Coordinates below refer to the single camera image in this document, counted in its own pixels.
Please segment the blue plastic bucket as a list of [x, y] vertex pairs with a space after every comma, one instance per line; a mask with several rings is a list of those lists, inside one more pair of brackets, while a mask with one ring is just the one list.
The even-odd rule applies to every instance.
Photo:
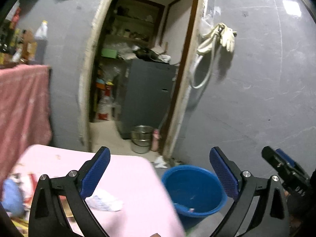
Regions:
[[193, 165], [172, 167], [163, 174], [165, 186], [185, 230], [219, 212], [227, 195], [216, 174]]

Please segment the pink foam table mat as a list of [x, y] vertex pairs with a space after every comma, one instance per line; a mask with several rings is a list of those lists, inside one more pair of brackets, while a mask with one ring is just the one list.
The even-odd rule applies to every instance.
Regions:
[[[16, 162], [12, 173], [20, 173], [30, 195], [30, 174], [63, 177], [79, 170], [93, 153], [43, 145], [32, 145]], [[172, 201], [151, 162], [139, 156], [111, 155], [96, 188], [98, 197], [116, 211], [92, 210], [110, 236], [185, 236]]]

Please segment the red checked cloth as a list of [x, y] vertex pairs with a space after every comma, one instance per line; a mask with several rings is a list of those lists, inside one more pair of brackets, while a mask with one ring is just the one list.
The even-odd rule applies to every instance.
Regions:
[[43, 65], [1, 70], [1, 181], [29, 146], [51, 141], [49, 76]]

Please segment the stainless steel pot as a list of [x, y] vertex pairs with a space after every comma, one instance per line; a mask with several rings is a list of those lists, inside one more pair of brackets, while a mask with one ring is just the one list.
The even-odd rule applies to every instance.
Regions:
[[135, 126], [131, 131], [131, 149], [137, 154], [148, 153], [153, 141], [154, 128], [146, 125]]

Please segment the white rubber gloves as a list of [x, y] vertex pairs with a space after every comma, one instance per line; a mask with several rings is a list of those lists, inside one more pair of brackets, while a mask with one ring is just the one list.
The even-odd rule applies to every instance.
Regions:
[[197, 47], [197, 54], [204, 56], [215, 50], [216, 44], [219, 43], [226, 51], [233, 53], [235, 49], [236, 31], [229, 28], [224, 23], [218, 23], [210, 30], [203, 34], [202, 44]]

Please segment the white red sack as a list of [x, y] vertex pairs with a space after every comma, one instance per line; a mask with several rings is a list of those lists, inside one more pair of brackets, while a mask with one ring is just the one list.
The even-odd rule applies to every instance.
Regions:
[[113, 98], [111, 96], [110, 89], [98, 89], [97, 92], [97, 109], [96, 119], [97, 120], [111, 120], [111, 112], [113, 107]]

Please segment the grey metal cabinet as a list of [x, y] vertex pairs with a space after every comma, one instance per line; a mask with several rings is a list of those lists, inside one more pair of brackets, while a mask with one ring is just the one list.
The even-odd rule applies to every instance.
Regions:
[[160, 128], [169, 108], [176, 66], [125, 61], [116, 91], [114, 119], [122, 139], [130, 139], [136, 126]]

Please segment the green plastic box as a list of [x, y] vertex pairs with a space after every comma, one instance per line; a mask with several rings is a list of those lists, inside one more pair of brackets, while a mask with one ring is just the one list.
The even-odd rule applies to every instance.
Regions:
[[101, 50], [101, 56], [105, 58], [117, 58], [117, 50], [109, 49], [109, 48], [103, 48]]

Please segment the large dark liquid bottle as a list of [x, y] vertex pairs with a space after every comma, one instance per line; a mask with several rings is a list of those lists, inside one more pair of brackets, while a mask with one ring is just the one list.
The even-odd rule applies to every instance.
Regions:
[[48, 22], [43, 20], [40, 27], [37, 29], [34, 35], [34, 41], [36, 42], [36, 51], [34, 55], [34, 62], [38, 65], [44, 64], [44, 55], [48, 44]]

